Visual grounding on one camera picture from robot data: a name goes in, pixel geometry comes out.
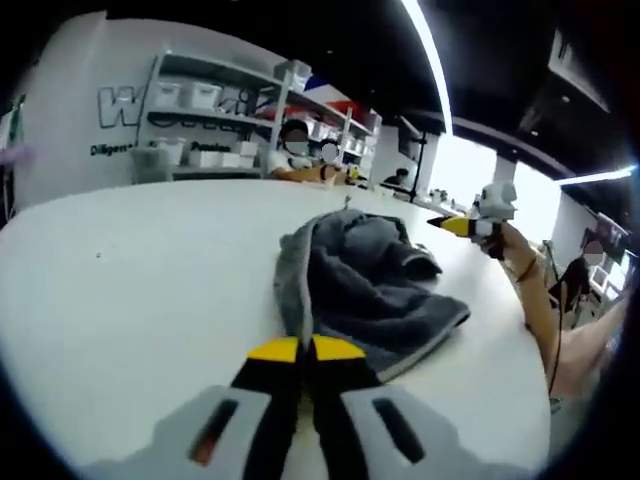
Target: person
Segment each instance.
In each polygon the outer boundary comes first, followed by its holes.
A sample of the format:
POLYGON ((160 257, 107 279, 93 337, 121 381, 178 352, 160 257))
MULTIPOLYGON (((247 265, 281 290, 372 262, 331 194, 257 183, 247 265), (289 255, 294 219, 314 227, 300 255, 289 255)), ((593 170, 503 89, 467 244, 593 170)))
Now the person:
MULTIPOLYGON (((575 398, 594 386, 606 365, 607 343, 625 318, 628 296, 596 322, 575 330, 561 331, 549 302, 547 288, 535 252, 524 236, 508 223, 502 224, 504 257, 516 273, 516 285, 525 314, 525 324, 534 336, 552 397, 575 398)), ((481 243, 485 253, 495 241, 481 243)))
POLYGON ((396 170, 396 174, 390 177, 387 177, 384 182, 388 185, 397 185, 402 186, 404 182, 409 178, 409 170, 406 168, 399 168, 396 170))
POLYGON ((549 289, 554 308, 560 308, 564 297, 563 313, 568 314, 573 311, 580 296, 589 294, 589 264, 598 264, 599 260, 602 260, 602 247, 598 242, 590 242, 585 246, 582 255, 569 264, 562 277, 549 289))
POLYGON ((320 159, 323 163, 333 165, 338 158, 340 145, 332 138, 325 138, 320 142, 320 159))
POLYGON ((338 173, 334 165, 314 165, 308 157, 309 130, 302 120, 288 120, 280 129, 281 148, 269 152, 270 178, 290 182, 325 182, 338 173))

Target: white shelf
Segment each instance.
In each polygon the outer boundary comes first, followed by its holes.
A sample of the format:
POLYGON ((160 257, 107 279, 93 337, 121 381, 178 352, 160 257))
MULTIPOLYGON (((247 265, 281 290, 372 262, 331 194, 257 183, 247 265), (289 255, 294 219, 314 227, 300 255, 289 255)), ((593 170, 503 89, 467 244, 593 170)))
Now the white shelf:
POLYGON ((219 121, 227 124, 249 124, 256 127, 273 128, 274 123, 254 117, 233 115, 231 113, 216 112, 214 110, 178 107, 151 107, 147 118, 153 121, 186 120, 186 121, 219 121))
POLYGON ((162 58, 160 76, 197 77, 223 84, 254 88, 282 87, 283 83, 264 73, 213 58, 167 53, 162 58))
MULTIPOLYGON (((287 100, 288 100, 288 103, 290 103, 291 105, 304 107, 306 110, 309 110, 310 112, 313 112, 319 115, 320 117, 322 117, 323 120, 328 120, 338 125, 344 125, 344 122, 347 121, 347 116, 344 113, 336 110, 330 105, 327 105, 325 103, 319 102, 318 100, 310 98, 305 93, 289 90, 289 93, 287 95, 287 100)), ((356 133, 360 136, 373 135, 373 132, 371 130, 366 128, 361 123, 356 122, 355 120, 351 120, 351 122, 349 122, 349 130, 352 133, 356 133)))

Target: shelving unit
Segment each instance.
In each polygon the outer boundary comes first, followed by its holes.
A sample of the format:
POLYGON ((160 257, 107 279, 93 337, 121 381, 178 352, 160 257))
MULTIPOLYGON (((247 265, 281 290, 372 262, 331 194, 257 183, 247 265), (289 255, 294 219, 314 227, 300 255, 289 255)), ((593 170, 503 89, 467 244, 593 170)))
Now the shelving unit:
MULTIPOLYGON (((352 120, 351 109, 344 114, 335 108, 325 105, 305 93, 291 90, 291 74, 287 74, 284 80, 276 79, 264 73, 256 72, 245 67, 234 65, 224 60, 201 58, 192 55, 183 55, 173 52, 166 52, 156 57, 152 70, 149 74, 143 105, 140 116, 140 127, 136 136, 136 146, 146 147, 157 135, 152 134, 153 127, 164 127, 166 124, 167 135, 170 136, 172 123, 203 123, 219 124, 231 127, 238 131, 238 135, 244 140, 248 140, 253 132, 262 132, 261 136, 269 138, 269 151, 273 151, 278 145, 280 126, 284 118, 287 105, 301 107, 313 114, 322 121, 326 121, 333 126, 342 128, 342 144, 340 145, 339 161, 343 155, 354 155, 362 157, 355 151, 347 151, 346 134, 363 138, 373 136, 373 132, 364 125, 352 120), (158 107, 156 106, 156 96, 159 81, 170 81, 178 83, 175 78, 188 81, 202 81, 214 85, 225 87, 235 87, 248 92, 248 99, 243 100, 247 105, 247 113, 255 114, 258 99, 271 99, 275 105, 275 115, 273 120, 258 118, 251 115, 236 115, 225 113, 214 109, 195 109, 181 107, 158 107)), ((264 162, 253 169, 238 169, 233 167, 197 168, 189 166, 172 167, 168 172, 168 177, 189 176, 210 178, 216 175, 247 175, 255 177, 266 173, 264 162)))
POLYGON ((260 118, 233 115, 231 113, 216 112, 213 110, 197 108, 166 108, 153 107, 149 110, 147 118, 152 121, 184 120, 187 122, 217 121, 221 124, 247 124, 256 127, 273 128, 274 122, 260 118))

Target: storage box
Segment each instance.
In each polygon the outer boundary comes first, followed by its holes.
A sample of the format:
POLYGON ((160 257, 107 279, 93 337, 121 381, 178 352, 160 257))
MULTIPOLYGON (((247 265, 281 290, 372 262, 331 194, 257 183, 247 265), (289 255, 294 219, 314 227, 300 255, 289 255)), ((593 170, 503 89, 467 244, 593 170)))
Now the storage box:
POLYGON ((237 153, 223 153, 222 154, 222 166, 223 167, 240 167, 242 157, 237 153))
POLYGON ((327 138, 331 140, 335 140, 336 142, 339 142, 340 130, 338 130, 337 128, 329 127, 329 133, 327 134, 327 138))
POLYGON ((347 135, 347 143, 345 144, 345 150, 354 152, 356 149, 357 140, 352 135, 347 135))
POLYGON ((356 140, 354 151, 359 155, 364 154, 364 142, 362 140, 356 140))
POLYGON ((258 154, 258 144, 256 142, 238 142, 233 146, 233 153, 253 158, 258 154))
POLYGON ((156 107, 175 108, 179 105, 182 85, 178 83, 158 82, 156 89, 156 107))
POLYGON ((322 141, 325 138, 328 138, 329 133, 331 132, 331 127, 326 123, 317 122, 314 126, 313 133, 311 133, 311 137, 315 140, 322 141))
POLYGON ((291 72, 291 90, 304 92, 307 81, 311 78, 311 67, 300 60, 289 60, 276 65, 273 69, 273 76, 279 80, 284 80, 287 72, 291 72))
POLYGON ((238 167, 253 168, 255 161, 256 161, 255 157, 240 157, 240 160, 238 161, 238 167))
POLYGON ((222 153, 193 151, 189 154, 189 165, 201 168, 220 167, 222 165, 222 153))
POLYGON ((184 138, 157 138, 151 142, 151 146, 163 150, 167 154, 169 165, 180 165, 182 152, 184 151, 184 138))
POLYGON ((193 82, 185 99, 187 108, 213 110, 220 103, 222 87, 210 83, 193 82))

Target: white table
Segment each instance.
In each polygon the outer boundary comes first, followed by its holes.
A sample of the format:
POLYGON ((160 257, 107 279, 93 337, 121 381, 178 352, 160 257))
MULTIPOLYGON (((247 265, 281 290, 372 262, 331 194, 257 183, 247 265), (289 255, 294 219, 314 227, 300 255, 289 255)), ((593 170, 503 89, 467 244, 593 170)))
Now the white table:
MULTIPOLYGON (((425 222, 432 212, 348 187, 271 181, 143 185, 24 211, 0 232, 0 352, 35 424, 72 465, 121 460, 154 425, 278 336, 281 235, 343 206, 402 217, 472 316, 394 383, 488 461, 537 467, 549 444, 542 364, 498 262, 425 222)), ((309 427, 283 478, 322 478, 309 427), (316 462, 316 468, 310 468, 316 462)))
POLYGON ((429 210, 432 210, 439 215, 455 215, 456 217, 464 216, 462 212, 454 210, 449 205, 445 205, 444 203, 432 202, 431 200, 420 197, 416 197, 413 200, 413 204, 422 208, 428 208, 429 210))

